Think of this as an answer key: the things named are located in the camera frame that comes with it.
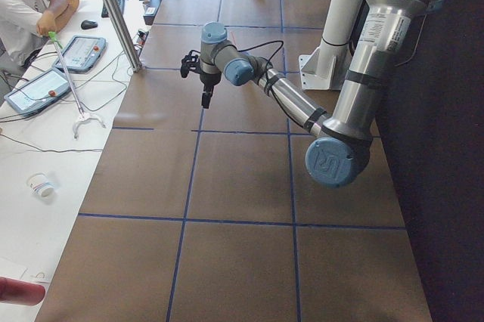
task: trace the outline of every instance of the brown cylindrical container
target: brown cylindrical container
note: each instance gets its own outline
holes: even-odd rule
[[[0,277],[0,302],[15,305],[36,305],[44,297],[45,288],[39,284]]]

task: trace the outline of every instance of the black mouse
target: black mouse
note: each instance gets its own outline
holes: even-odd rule
[[[83,20],[81,22],[81,29],[94,29],[96,27],[98,27],[98,23],[96,21]]]

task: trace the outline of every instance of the white table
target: white table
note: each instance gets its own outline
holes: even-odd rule
[[[63,45],[74,35],[100,36],[107,40],[104,54],[91,71],[82,75],[72,74],[78,85],[90,79],[123,50],[109,18],[101,18],[101,7],[102,0],[81,0],[77,13],[57,34]],[[138,29],[147,29],[143,13],[140,1],[126,0],[124,17],[133,38]],[[83,20],[95,20],[99,26],[81,30]],[[52,44],[47,44],[41,54],[49,51],[55,51]],[[33,65],[46,70],[56,58],[56,55],[40,57]],[[119,59],[114,74],[122,84],[112,79],[115,68],[116,61],[78,89],[80,100],[89,108],[101,106],[129,84],[132,69],[124,55]],[[25,77],[32,79],[39,74],[38,70],[30,67]],[[77,106],[74,102],[63,101],[31,119],[0,123],[2,134],[44,150],[102,149],[123,95],[93,112],[103,119],[106,128],[96,121],[82,124],[77,140],[73,137],[73,123],[79,115]],[[73,96],[70,94],[66,100],[72,101]],[[13,114],[11,107],[3,103],[0,118]],[[45,282],[43,285],[48,288],[100,156],[99,151],[42,153],[0,137],[0,276]],[[27,187],[26,180],[37,172],[45,173],[54,184],[51,196],[41,198]],[[34,321],[40,306],[0,304],[0,320]]]

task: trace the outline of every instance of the white cup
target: white cup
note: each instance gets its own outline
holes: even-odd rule
[[[36,173],[27,179],[27,186],[31,187],[40,197],[47,197],[54,191],[54,186],[43,173]]]

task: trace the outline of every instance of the tablet device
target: tablet device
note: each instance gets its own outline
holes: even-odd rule
[[[65,75],[57,69],[49,69],[21,88],[6,94],[4,99],[17,113],[28,116],[44,110],[69,91]]]
[[[106,48],[106,39],[92,36],[74,36],[62,50],[62,57],[70,73],[87,73],[99,60]],[[54,67],[64,71],[59,58]]]

